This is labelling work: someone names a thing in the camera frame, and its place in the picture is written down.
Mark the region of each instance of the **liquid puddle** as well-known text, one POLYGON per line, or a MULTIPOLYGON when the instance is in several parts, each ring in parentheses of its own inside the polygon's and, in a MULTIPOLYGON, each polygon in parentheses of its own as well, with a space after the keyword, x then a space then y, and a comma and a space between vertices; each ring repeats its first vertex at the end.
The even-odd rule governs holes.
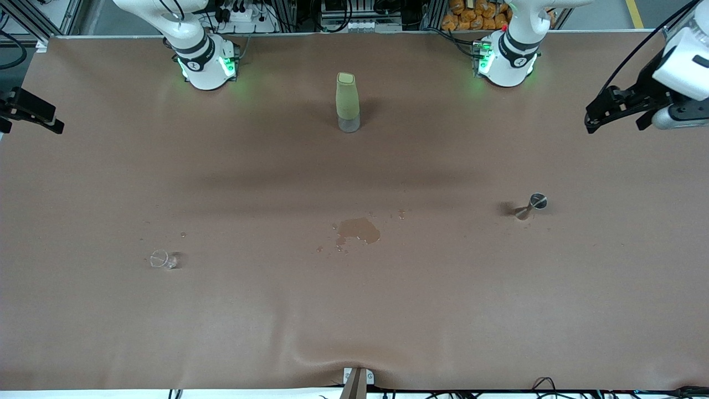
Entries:
POLYGON ((336 248, 341 251, 341 246, 345 244, 349 237, 357 237, 358 240, 372 244, 379 241, 380 236, 379 230, 377 230, 376 226, 366 217, 348 219, 340 223, 337 228, 337 240, 335 240, 335 245, 336 248))

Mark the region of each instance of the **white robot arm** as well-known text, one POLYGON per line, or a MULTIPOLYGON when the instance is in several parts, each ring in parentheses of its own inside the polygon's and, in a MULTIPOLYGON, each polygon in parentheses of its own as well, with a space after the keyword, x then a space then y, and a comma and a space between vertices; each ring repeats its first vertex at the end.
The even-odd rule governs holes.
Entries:
POLYGON ((640 112, 636 122, 640 130, 650 125, 658 129, 709 125, 709 0, 692 0, 678 14, 664 49, 640 71, 636 83, 625 90, 604 87, 586 107, 589 133, 640 112))
POLYGON ((549 31, 547 7, 572 8, 593 0, 506 0, 513 11, 506 32, 496 31, 482 39, 489 42, 487 56, 476 61, 479 75, 502 87, 517 86, 532 72, 539 44, 549 31))
POLYGON ((116 5, 153 25, 177 53, 182 74, 197 89, 212 90, 236 76, 234 43, 207 34, 192 13, 208 0, 113 0, 116 5))

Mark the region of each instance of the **black cable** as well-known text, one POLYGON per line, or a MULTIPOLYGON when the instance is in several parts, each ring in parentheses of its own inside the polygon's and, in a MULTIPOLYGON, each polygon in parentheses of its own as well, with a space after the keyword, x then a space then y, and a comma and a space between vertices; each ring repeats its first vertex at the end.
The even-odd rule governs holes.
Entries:
POLYGON ((171 13, 172 15, 177 15, 173 10, 170 9, 170 7, 165 4, 163 0, 160 0, 160 3, 162 4, 163 7, 167 10, 167 12, 171 13))
POLYGON ((471 54, 471 53, 468 53, 465 49, 463 49, 463 47, 460 46, 460 43, 458 43, 458 42, 453 38, 453 33, 450 33, 450 37, 451 37, 451 39, 453 39, 452 41, 453 41, 453 43, 455 44, 455 47, 457 47, 458 50, 460 50, 461 53, 467 55, 467 56, 470 57, 470 58, 476 58, 475 55, 473 55, 473 54, 471 54))
POLYGON ((27 59, 27 50, 25 49, 25 46, 23 46, 22 43, 18 42, 17 39, 12 37, 12 35, 5 33, 5 31, 3 31, 1 29, 0 29, 0 35, 3 35, 6 38, 12 40, 17 45, 17 47, 20 48, 20 51, 22 51, 22 54, 20 54, 20 56, 16 60, 14 60, 13 62, 8 62, 6 64, 0 65, 0 70, 7 70, 12 67, 16 67, 17 65, 20 65, 22 62, 24 62, 27 59))
POLYGON ((209 21, 209 28, 211 28, 213 33, 216 33, 214 31, 214 24, 212 23, 212 17, 209 16, 209 13, 207 13, 207 21, 209 21))
POLYGON ((179 2, 177 0, 172 0, 175 2, 175 5, 177 6, 177 9, 179 10, 179 15, 181 16, 181 21, 184 21, 184 11, 182 11, 182 6, 179 5, 179 2))
POLYGON ((254 34, 254 32, 249 33, 249 37, 246 39, 246 45, 244 45, 244 50, 239 54, 239 60, 244 58, 246 56, 246 50, 249 49, 249 43, 251 43, 251 36, 254 34))
POLYGON ((470 58, 480 58, 479 55, 475 55, 475 54, 468 53, 468 52, 461 46, 461 44, 464 44, 464 45, 473 45, 473 42, 472 42, 472 41, 462 40, 462 39, 456 39, 456 38, 453 37, 453 33, 452 33, 451 31, 448 31, 448 34, 447 34, 447 35, 445 34, 444 31, 441 31, 440 29, 436 29, 436 28, 424 28, 424 29, 422 29, 422 31, 434 31, 434 32, 438 33, 439 35, 443 36, 446 40, 453 42, 453 44, 455 44, 455 47, 458 48, 458 50, 459 50, 461 53, 467 55, 467 56, 470 57, 470 58))
POLYGON ((535 390, 535 389, 539 388, 539 386, 542 385, 545 381, 549 382, 549 384, 552 386, 552 389, 554 390, 554 392, 557 391, 557 386, 554 385, 554 380, 552 380, 551 377, 539 377, 539 378, 537 378, 537 380, 535 381, 534 385, 532 386, 532 390, 535 390))
POLYGON ((292 23, 287 23, 286 21, 283 21, 282 19, 280 19, 273 11, 271 11, 270 8, 266 7, 266 10, 267 10, 268 13, 271 14, 271 16, 273 16, 278 22, 284 24, 285 26, 288 26, 289 28, 298 28, 298 25, 294 25, 294 24, 292 24, 292 23))
POLYGON ((660 23, 660 24, 657 26, 657 28, 653 29, 653 31, 652 31, 646 38, 642 39, 642 41, 640 42, 640 44, 638 44, 637 47, 635 47, 635 48, 630 52, 630 54, 627 55, 627 57, 620 63, 620 65, 618 65, 618 67, 615 69, 615 71, 613 71, 613 73, 610 75, 610 77, 608 78, 608 80, 605 81, 605 84, 603 85, 603 88, 601 88, 601 90, 598 92, 598 95, 601 95, 601 93, 603 93, 603 90, 605 90, 605 89, 608 88, 608 85, 610 85, 610 83, 613 81, 613 79, 615 79, 615 76, 618 75, 618 73, 619 73, 620 70, 625 66, 625 64, 627 64, 627 62, 630 61, 630 59, 640 50, 640 48, 642 48, 642 46, 644 46, 645 43, 647 43, 647 42, 652 38, 652 36, 655 36, 655 35, 657 34, 657 32, 660 32, 660 31, 662 30, 662 28, 663 28, 666 24, 670 23, 672 20, 674 20, 675 18, 677 18, 677 16, 679 16, 680 14, 682 14, 682 13, 684 13, 684 12, 686 12, 686 11, 689 11, 689 10, 690 10, 692 7, 694 7, 699 1, 700 1, 700 0, 691 0, 689 3, 685 4, 682 8, 680 8, 679 10, 677 10, 677 12, 675 12, 674 14, 672 14, 669 18, 667 18, 667 19, 664 20, 662 23, 660 23))
MULTIPOLYGON (((452 35, 451 35, 451 36, 448 36, 448 35, 445 34, 444 31, 441 31, 441 30, 438 29, 438 28, 433 28, 433 27, 431 27, 431 28, 424 28, 424 29, 421 29, 421 30, 422 30, 422 31, 432 31, 432 32, 436 32, 436 33, 438 33, 439 35, 443 36, 446 40, 451 40, 451 37, 452 37, 452 35)), ((467 44, 467 45, 472 45, 472 44, 473 44, 473 42, 470 41, 470 40, 462 40, 462 39, 456 39, 456 38, 453 38, 453 40, 455 40, 455 42, 461 43, 461 44, 467 44)))
POLYGON ((311 0, 311 19, 313 20, 313 24, 315 25, 316 29, 320 32, 329 32, 329 33, 337 33, 341 31, 342 29, 345 29, 349 24, 350 21, 352 21, 352 12, 354 11, 354 7, 352 6, 352 0, 347 0, 347 4, 350 6, 350 15, 347 16, 347 8, 345 8, 345 20, 342 22, 342 25, 340 25, 337 29, 333 31, 329 31, 326 28, 324 28, 322 25, 319 24, 316 14, 313 13, 314 6, 315 6, 315 0, 311 0))

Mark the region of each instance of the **bottle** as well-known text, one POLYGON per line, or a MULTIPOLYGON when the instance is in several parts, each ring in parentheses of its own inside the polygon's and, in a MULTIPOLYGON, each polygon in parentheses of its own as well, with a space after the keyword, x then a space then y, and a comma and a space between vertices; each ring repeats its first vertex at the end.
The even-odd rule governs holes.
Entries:
POLYGON ((337 92, 335 105, 337 107, 337 124, 345 133, 359 129, 359 94, 355 76, 351 73, 337 74, 337 92))

